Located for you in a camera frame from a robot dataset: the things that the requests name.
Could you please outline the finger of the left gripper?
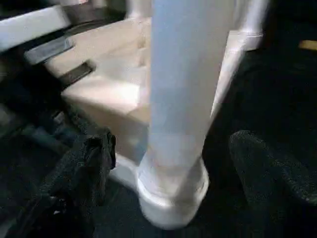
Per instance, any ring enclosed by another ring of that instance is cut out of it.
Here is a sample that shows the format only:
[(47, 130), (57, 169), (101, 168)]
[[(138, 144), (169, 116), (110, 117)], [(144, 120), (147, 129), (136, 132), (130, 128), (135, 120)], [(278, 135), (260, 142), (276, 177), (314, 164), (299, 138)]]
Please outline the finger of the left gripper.
[(69, 72), (65, 73), (60, 77), (60, 81), (64, 85), (71, 85), (75, 82), (79, 81), (83, 77), (89, 75), (90, 73), (94, 72), (96, 66), (91, 62), (84, 62), (81, 65), (73, 68)]
[(53, 112), (53, 137), (65, 146), (77, 144), (110, 145), (108, 128), (97, 126), (83, 111), (67, 106)]

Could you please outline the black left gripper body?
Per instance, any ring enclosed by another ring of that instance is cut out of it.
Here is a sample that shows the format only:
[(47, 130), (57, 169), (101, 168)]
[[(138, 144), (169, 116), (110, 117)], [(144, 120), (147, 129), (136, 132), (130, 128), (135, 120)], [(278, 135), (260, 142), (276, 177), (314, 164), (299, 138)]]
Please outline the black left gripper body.
[(63, 83), (41, 64), (0, 60), (0, 103), (18, 114), (64, 111), (62, 89)]

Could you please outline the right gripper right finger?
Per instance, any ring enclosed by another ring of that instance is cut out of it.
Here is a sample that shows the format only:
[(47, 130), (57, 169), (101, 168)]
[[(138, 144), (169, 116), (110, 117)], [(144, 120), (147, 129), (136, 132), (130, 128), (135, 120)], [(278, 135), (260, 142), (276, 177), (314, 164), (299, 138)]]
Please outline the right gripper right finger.
[(247, 130), (229, 151), (251, 208), (255, 238), (317, 236), (317, 158), (301, 143), (282, 144)]

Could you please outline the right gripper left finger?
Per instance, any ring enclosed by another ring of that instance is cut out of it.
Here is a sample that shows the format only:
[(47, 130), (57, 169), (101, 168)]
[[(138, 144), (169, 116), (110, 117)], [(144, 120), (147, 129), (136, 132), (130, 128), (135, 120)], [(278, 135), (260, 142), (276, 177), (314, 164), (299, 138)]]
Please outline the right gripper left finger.
[(22, 207), (7, 237), (93, 237), (93, 211), (104, 202), (115, 145), (108, 129), (80, 135)]

